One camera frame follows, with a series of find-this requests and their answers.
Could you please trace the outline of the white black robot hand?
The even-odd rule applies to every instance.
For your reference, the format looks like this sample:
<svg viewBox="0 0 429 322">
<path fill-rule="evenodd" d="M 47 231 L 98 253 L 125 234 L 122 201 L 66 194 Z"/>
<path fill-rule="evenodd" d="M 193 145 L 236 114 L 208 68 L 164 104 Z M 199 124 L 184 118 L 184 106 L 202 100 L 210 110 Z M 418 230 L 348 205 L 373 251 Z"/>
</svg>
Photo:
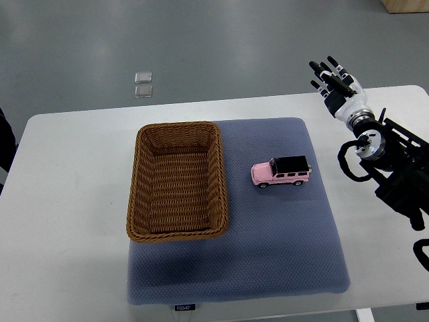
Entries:
<svg viewBox="0 0 429 322">
<path fill-rule="evenodd" d="M 329 113 L 343 122 L 350 130 L 364 119 L 373 119 L 374 114 L 367 106 L 367 95 L 359 81 L 332 56 L 328 62 L 309 62 L 316 80 L 310 84 L 323 97 Z"/>
</svg>

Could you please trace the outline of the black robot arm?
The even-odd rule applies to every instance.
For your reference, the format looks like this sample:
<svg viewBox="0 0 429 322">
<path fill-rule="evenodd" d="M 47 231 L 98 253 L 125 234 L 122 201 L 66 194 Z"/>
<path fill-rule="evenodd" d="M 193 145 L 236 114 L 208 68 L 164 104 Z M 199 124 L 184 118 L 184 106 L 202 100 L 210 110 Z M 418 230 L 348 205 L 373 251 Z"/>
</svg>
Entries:
<svg viewBox="0 0 429 322">
<path fill-rule="evenodd" d="M 425 229 L 423 213 L 428 212 L 428 142 L 396 122 L 375 119 L 362 110 L 347 127 L 356 140 L 341 146 L 338 160 L 343 173 L 355 182 L 373 179 L 379 187 L 376 196 L 394 211 L 410 220 L 416 231 Z M 347 164 L 345 154 L 354 146 L 365 176 L 356 176 Z"/>
</svg>

